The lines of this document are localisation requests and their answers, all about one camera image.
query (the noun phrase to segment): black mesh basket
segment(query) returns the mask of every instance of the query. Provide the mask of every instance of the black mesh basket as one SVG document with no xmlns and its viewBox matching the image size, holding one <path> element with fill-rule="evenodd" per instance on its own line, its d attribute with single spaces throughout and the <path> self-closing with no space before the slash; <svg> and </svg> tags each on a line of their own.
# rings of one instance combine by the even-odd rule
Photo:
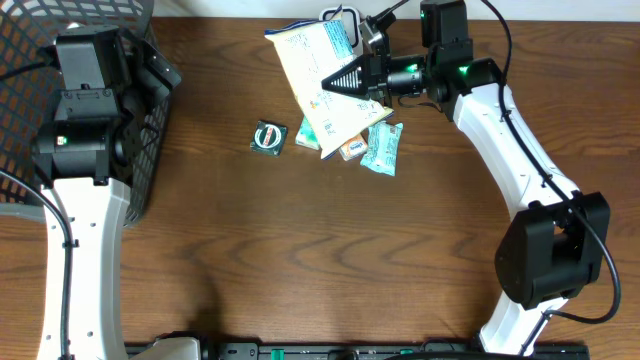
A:
<svg viewBox="0 0 640 360">
<path fill-rule="evenodd" d="M 149 25 L 153 0 L 0 0 L 0 4 L 0 74 L 37 62 L 38 48 L 52 44 L 55 36 L 73 22 L 126 27 L 156 46 Z M 40 183 L 34 173 L 29 142 L 43 121 L 51 121 L 57 105 L 52 95 L 62 88 L 62 76 L 51 68 L 23 73 L 0 83 L 0 168 L 36 188 Z M 144 211 L 167 124 L 169 100 L 145 118 L 160 134 L 133 165 L 127 225 L 136 223 Z M 142 142 L 147 144 L 155 136 L 145 130 Z M 44 222 L 41 204 L 18 184 L 1 177 L 0 214 Z"/>
</svg>

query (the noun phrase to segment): wood grain surface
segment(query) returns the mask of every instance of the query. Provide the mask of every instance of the wood grain surface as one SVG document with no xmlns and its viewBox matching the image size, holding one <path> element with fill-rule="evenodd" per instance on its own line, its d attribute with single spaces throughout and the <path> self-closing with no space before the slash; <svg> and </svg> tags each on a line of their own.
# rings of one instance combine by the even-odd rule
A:
<svg viewBox="0 0 640 360">
<path fill-rule="evenodd" d="M 128 342 L 173 330 L 265 342 L 420 342 L 469 338 L 500 287 L 493 254 L 509 226 L 497 185 L 464 135 L 429 108 L 404 123 L 396 177 L 296 146 L 302 119 L 266 28 L 287 20 L 154 19 L 183 73 L 148 212 L 125 231 L 122 325 Z M 640 358 L 640 25 L 511 24 L 510 86 L 532 131 L 612 219 L 623 284 L 599 326 L 553 319 L 542 339 L 592 358 Z M 472 22 L 477 56 L 502 63 L 497 22 Z M 420 24 L 390 31 L 394 55 L 424 52 Z M 289 127 L 279 158 L 249 150 L 256 122 Z M 44 226 L 0 218 L 0 358 L 37 353 Z M 606 267 L 566 310 L 605 312 Z"/>
</svg>

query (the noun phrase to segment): green connector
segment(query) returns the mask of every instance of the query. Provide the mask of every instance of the green connector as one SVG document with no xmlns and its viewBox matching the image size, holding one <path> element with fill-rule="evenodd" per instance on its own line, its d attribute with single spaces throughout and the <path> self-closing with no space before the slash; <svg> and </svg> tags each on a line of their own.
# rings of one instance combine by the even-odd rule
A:
<svg viewBox="0 0 640 360">
<path fill-rule="evenodd" d="M 271 360 L 284 360 L 284 350 L 271 350 Z"/>
</svg>

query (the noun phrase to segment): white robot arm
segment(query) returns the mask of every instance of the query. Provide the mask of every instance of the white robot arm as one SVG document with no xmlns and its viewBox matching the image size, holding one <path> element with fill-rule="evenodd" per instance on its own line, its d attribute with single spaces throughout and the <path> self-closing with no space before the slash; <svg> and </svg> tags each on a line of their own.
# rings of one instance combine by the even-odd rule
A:
<svg viewBox="0 0 640 360">
<path fill-rule="evenodd" d="M 505 89 L 505 102 L 511 110 L 511 118 L 527 143 L 554 181 L 567 194 L 578 187 L 560 172 L 533 136 L 515 106 L 511 90 Z M 498 101 L 498 84 L 474 88 L 472 93 L 460 96 L 456 102 L 454 122 L 476 147 L 504 196 L 511 220 L 529 204 L 539 202 L 551 205 L 561 201 L 558 195 L 544 184 L 537 170 L 531 165 L 518 146 L 507 124 L 502 118 Z M 534 328 L 549 309 L 557 310 L 568 300 L 555 298 L 540 303 L 536 308 L 525 310 L 522 305 L 502 293 L 491 320 L 480 330 L 480 341 L 485 351 L 516 355 L 520 353 Z M 542 331 L 541 327 L 535 338 Z M 525 355 L 533 352 L 533 341 Z"/>
<path fill-rule="evenodd" d="M 506 22 L 493 5 L 482 1 L 498 15 L 511 46 Z M 511 90 L 502 85 L 509 60 L 503 73 L 492 59 L 474 58 L 464 1 L 423 0 L 422 45 L 428 54 L 391 57 L 386 30 L 395 21 L 392 11 L 405 2 L 361 23 L 371 54 L 324 79 L 322 87 L 384 100 L 388 106 L 392 95 L 418 97 L 426 92 L 482 156 L 512 220 L 495 259 L 504 292 L 480 331 L 482 347 L 491 353 L 529 355 L 552 314 L 586 323 L 610 319 L 620 291 L 604 245 L 609 222 L 606 201 L 599 193 L 582 195 L 544 152 L 518 112 Z M 610 312 L 584 319 L 558 311 L 584 285 L 597 280 L 603 254 L 616 290 Z"/>
</svg>

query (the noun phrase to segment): candy wrapper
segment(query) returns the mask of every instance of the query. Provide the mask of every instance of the candy wrapper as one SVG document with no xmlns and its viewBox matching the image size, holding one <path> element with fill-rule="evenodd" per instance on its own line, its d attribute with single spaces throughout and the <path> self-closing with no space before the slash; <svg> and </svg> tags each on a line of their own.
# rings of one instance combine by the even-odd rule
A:
<svg viewBox="0 0 640 360">
<path fill-rule="evenodd" d="M 364 141 L 362 135 L 358 134 L 340 147 L 340 155 L 344 161 L 349 161 L 364 154 L 368 148 L 367 142 Z"/>
<path fill-rule="evenodd" d="M 296 135 L 296 144 L 309 149 L 320 150 L 318 138 L 316 138 L 316 134 L 313 132 L 311 124 L 309 124 L 309 120 L 306 117 L 302 119 L 302 124 L 300 124 L 300 130 Z"/>
<path fill-rule="evenodd" d="M 369 127 L 369 150 L 360 165 L 377 173 L 395 176 L 402 127 L 402 124 L 389 125 L 385 121 Z"/>
</svg>

